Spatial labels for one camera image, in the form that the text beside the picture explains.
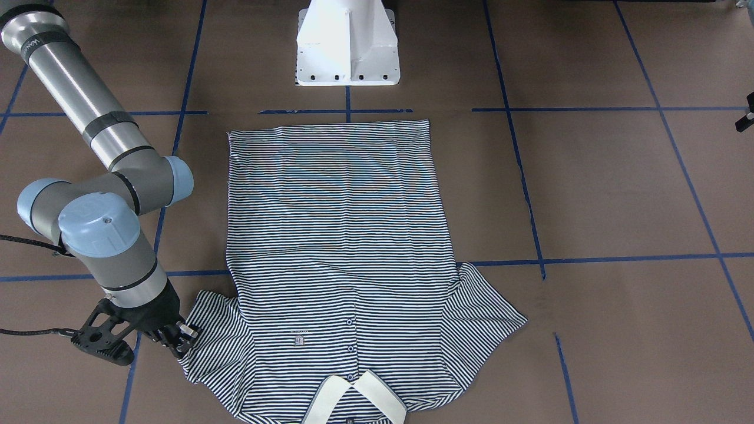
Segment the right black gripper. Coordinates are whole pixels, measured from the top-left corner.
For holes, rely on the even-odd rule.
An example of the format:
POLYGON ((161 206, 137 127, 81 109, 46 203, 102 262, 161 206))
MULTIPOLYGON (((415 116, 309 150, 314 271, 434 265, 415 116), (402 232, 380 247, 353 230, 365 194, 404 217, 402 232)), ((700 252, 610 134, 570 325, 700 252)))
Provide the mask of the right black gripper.
POLYGON ((110 300, 116 316, 135 325, 153 341, 168 348, 175 359, 183 359, 200 335, 197 326, 184 323, 180 314, 180 298, 167 280, 164 290, 154 300, 135 308, 123 308, 110 300))

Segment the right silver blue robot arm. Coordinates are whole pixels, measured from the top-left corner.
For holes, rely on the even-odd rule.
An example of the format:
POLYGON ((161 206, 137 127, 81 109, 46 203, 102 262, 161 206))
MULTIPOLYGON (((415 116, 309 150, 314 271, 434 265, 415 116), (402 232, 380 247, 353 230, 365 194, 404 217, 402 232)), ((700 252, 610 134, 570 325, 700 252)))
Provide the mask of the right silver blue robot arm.
POLYGON ((17 199, 17 214, 62 255, 78 258, 104 296, 78 330, 57 329, 73 346, 129 365, 132 332, 184 357, 199 338, 140 217, 191 195, 186 162, 162 156, 87 61, 62 14, 48 1, 3 1, 2 43, 54 97, 106 172, 70 182, 40 179, 17 199))

